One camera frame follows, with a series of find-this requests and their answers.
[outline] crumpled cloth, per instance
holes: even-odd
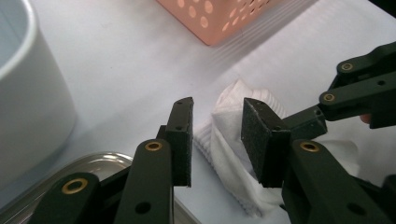
[[[256,180],[241,141],[242,110],[245,97],[267,103],[282,119],[285,109],[266,89],[252,90],[238,79],[220,95],[210,119],[194,130],[193,143],[205,155],[224,188],[251,216],[263,217],[283,203],[281,189],[266,189]],[[359,171],[358,150],[348,141],[320,142],[351,174]]]

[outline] black object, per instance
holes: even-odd
[[[379,188],[348,175],[324,146],[304,140],[326,133],[325,120],[371,114],[372,129],[396,125],[395,62],[396,42],[339,63],[319,104],[285,119],[245,99],[242,141],[258,181],[282,187],[293,224],[396,223],[396,175]]]
[[[175,102],[156,139],[137,147],[131,167],[101,182],[88,173],[60,179],[29,223],[173,223],[173,187],[191,185],[192,106],[191,97]]]

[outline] silver tray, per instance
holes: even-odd
[[[48,179],[32,186],[20,197],[1,209],[0,223],[28,223],[43,195],[61,177],[76,172],[88,172],[97,175],[99,180],[103,180],[130,166],[132,159],[132,157],[115,152],[97,153],[80,158],[51,175]],[[174,203],[174,214],[176,224],[200,223],[177,198],[175,198]]]

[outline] brass screw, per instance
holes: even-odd
[[[344,63],[343,65],[341,65],[341,68],[345,71],[349,71],[353,68],[353,64],[352,63]]]
[[[323,96],[323,99],[325,101],[334,101],[335,100],[335,96],[333,94],[326,94]]]
[[[300,144],[300,148],[302,148],[305,151],[309,151],[309,152],[319,152],[319,147],[313,143],[310,143],[310,142],[302,142]]]
[[[150,142],[145,145],[145,149],[148,151],[157,151],[163,147],[163,144],[159,142]]]
[[[75,188],[73,186],[71,186],[74,183],[78,183],[78,186]],[[84,178],[76,178],[76,179],[70,180],[69,182],[64,184],[64,186],[62,187],[62,193],[63,194],[75,194],[75,193],[78,193],[78,192],[82,191],[83,189],[85,189],[85,187],[87,187],[87,185],[88,185],[88,180],[86,180]]]

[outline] white surface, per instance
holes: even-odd
[[[284,0],[239,34],[207,47],[153,0],[33,0],[44,36],[73,95],[78,123],[67,146],[0,192],[4,203],[47,170],[94,151],[129,155],[165,124],[172,103],[192,96],[194,124],[238,77],[267,88],[295,113],[316,104],[345,59],[395,41],[396,20],[360,0]],[[322,139],[361,150],[361,176],[396,173],[395,127],[371,131],[359,119],[329,123]],[[176,196],[203,223],[288,223],[281,209],[247,217],[203,156],[192,157],[192,188]]]
[[[32,6],[0,1],[0,189],[58,149],[75,119]]]

